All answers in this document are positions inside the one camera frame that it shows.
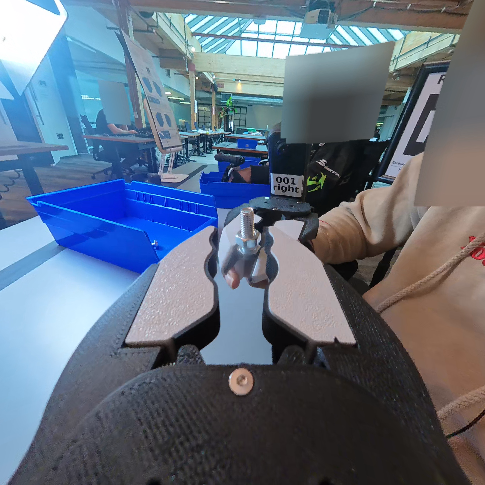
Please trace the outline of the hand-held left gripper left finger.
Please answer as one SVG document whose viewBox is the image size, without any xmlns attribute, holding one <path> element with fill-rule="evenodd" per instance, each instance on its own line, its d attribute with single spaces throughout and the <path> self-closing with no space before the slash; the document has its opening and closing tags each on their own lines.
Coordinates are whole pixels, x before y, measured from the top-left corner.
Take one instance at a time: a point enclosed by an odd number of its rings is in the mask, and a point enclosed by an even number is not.
<svg viewBox="0 0 485 485">
<path fill-rule="evenodd" d="M 201 350 L 215 340 L 217 236 L 217 227 L 205 227 L 160 261 L 125 338 L 127 347 L 160 347 L 175 356 L 184 345 Z"/>
</svg>

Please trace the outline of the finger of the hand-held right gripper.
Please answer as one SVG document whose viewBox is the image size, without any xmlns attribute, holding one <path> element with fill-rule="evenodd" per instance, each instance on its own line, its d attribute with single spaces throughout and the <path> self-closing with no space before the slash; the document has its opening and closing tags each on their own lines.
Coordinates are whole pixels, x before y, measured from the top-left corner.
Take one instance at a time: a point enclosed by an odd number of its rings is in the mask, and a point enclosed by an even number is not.
<svg viewBox="0 0 485 485">
<path fill-rule="evenodd" d="M 305 222 L 299 220 L 279 220 L 272 225 L 272 238 L 275 234 L 284 233 L 287 237 L 300 241 L 300 235 L 305 226 Z"/>
</svg>

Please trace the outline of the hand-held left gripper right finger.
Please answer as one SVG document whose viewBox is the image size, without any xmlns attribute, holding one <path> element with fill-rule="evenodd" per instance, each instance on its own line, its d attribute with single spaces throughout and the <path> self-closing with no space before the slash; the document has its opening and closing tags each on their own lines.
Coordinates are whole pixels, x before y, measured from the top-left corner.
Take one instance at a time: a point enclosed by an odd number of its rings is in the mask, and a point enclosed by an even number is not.
<svg viewBox="0 0 485 485">
<path fill-rule="evenodd" d="M 280 227 L 266 229 L 262 330 L 277 351 L 299 346 L 309 358 L 317 348 L 357 340 L 322 262 Z"/>
</svg>

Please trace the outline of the silver threaded bolt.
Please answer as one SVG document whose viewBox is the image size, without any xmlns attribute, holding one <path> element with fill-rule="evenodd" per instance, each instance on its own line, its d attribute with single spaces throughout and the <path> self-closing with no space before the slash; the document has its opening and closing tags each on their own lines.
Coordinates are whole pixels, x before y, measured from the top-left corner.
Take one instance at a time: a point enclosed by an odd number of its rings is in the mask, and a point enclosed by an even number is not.
<svg viewBox="0 0 485 485">
<path fill-rule="evenodd" d="M 240 230 L 237 233 L 237 244 L 241 247 L 255 247 L 258 244 L 259 233 L 255 227 L 254 210 L 245 207 L 240 210 Z"/>
</svg>

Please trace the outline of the person's right forearm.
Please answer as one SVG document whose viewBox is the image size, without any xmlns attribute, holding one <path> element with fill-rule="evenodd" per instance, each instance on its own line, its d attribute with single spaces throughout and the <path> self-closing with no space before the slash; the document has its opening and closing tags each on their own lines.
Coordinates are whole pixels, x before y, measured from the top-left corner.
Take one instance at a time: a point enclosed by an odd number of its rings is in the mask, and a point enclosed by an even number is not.
<svg viewBox="0 0 485 485">
<path fill-rule="evenodd" d="M 312 248 L 325 264 L 374 257 L 402 246 L 427 207 L 414 206 L 409 184 L 370 189 L 319 217 Z"/>
</svg>

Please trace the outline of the person's beige hoodie torso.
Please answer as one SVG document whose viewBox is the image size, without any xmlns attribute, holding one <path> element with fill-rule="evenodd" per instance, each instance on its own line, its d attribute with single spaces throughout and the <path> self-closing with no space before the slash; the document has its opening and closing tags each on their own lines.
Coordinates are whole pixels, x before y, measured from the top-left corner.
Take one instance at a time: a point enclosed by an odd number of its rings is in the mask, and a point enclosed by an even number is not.
<svg viewBox="0 0 485 485">
<path fill-rule="evenodd" d="M 392 184 L 409 184 L 414 198 L 422 158 L 411 159 Z M 368 296 L 374 308 L 484 233 L 484 207 L 427 208 Z M 460 465 L 473 484 L 484 484 L 484 248 L 381 315 L 420 371 Z"/>
</svg>

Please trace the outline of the black white banner stand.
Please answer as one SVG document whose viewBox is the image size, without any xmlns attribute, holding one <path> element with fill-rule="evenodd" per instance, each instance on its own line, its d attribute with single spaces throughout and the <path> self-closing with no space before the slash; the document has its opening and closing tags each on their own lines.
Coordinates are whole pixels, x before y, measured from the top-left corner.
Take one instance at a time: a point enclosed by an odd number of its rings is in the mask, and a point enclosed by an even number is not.
<svg viewBox="0 0 485 485">
<path fill-rule="evenodd" d="M 425 150 L 450 61 L 424 64 L 417 75 L 386 149 L 376 181 L 391 184 L 405 164 Z"/>
</svg>

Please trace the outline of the wooden desk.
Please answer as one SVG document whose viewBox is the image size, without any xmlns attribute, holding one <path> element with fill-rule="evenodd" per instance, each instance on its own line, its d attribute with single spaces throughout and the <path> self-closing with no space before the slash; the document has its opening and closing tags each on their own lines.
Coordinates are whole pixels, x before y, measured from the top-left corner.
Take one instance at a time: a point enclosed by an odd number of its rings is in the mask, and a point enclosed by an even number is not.
<svg viewBox="0 0 485 485">
<path fill-rule="evenodd" d="M 31 195 L 40 195 L 44 190 L 35 168 L 50 166 L 53 164 L 52 152 L 66 150 L 69 147 L 64 144 L 1 142 L 1 172 L 21 170 Z"/>
<path fill-rule="evenodd" d="M 114 179 L 123 179 L 125 176 L 125 170 L 122 167 L 122 157 L 119 155 L 119 147 L 121 145 L 133 147 L 131 150 L 136 150 L 137 158 L 140 157 L 140 153 L 144 154 L 144 163 L 148 167 L 148 172 L 158 172 L 159 162 L 156 154 L 156 143 L 153 137 L 141 137 L 139 135 L 127 134 L 121 136 L 115 135 L 83 135 L 85 140 L 93 142 L 93 148 L 98 148 L 96 154 L 93 153 L 93 158 L 96 160 L 106 161 L 110 164 L 110 167 L 103 169 L 99 172 L 95 172 L 92 175 L 92 179 L 101 173 L 108 174 L 110 171 L 110 177 Z"/>
</svg>

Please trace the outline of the cardboard sign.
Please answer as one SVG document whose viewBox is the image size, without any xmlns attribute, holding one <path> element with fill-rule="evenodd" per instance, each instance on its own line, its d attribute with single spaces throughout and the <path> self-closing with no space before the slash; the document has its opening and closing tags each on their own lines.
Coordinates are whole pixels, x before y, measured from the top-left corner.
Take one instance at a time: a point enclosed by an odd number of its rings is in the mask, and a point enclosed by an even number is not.
<svg viewBox="0 0 485 485">
<path fill-rule="evenodd" d="M 121 32 L 119 38 L 145 94 L 143 106 L 156 146 L 161 155 L 169 155 L 167 172 L 164 172 L 164 161 L 161 160 L 157 178 L 161 183 L 169 185 L 182 183 L 188 175 L 173 173 L 175 154 L 183 149 L 182 140 L 151 53 L 124 32 Z"/>
</svg>

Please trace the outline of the ceiling projector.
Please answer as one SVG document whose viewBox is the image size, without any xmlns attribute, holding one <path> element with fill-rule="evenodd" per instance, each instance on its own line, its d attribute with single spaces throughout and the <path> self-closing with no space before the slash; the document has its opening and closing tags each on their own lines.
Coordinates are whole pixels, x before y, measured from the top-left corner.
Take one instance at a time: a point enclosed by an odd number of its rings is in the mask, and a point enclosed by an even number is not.
<svg viewBox="0 0 485 485">
<path fill-rule="evenodd" d="M 330 8 L 308 10 L 304 16 L 301 38 L 326 40 L 336 27 L 337 15 Z"/>
</svg>

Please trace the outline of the studio softbox light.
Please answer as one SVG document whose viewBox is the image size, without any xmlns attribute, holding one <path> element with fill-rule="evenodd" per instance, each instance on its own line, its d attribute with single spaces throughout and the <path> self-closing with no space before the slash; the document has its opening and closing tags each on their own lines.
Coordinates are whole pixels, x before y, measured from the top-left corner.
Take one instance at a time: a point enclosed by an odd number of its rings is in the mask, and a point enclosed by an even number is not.
<svg viewBox="0 0 485 485">
<path fill-rule="evenodd" d="M 23 94 L 67 17 L 61 1 L 1 1 L 2 100 Z"/>
</svg>

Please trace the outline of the beige hoodie drawstring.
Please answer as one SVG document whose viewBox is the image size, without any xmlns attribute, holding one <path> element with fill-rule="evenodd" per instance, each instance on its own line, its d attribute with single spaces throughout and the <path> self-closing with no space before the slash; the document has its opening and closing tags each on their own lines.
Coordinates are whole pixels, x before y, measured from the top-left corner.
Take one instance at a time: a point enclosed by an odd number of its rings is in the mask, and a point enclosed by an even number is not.
<svg viewBox="0 0 485 485">
<path fill-rule="evenodd" d="M 389 298 L 381 302 L 375 311 L 378 314 L 382 314 L 385 310 L 391 306 L 397 304 L 399 301 L 408 298 L 409 296 L 415 294 L 418 290 L 429 284 L 430 282 L 436 280 L 439 277 L 446 276 L 450 272 L 454 271 L 455 268 L 466 258 L 472 256 L 472 253 L 476 249 L 484 248 L 484 233 L 480 236 L 475 237 L 466 246 L 463 246 L 458 253 L 456 253 L 452 258 L 446 261 L 438 269 L 434 270 L 432 273 L 428 274 L 426 277 L 418 280 L 417 282 L 403 288 L 399 292 L 391 295 Z"/>
</svg>

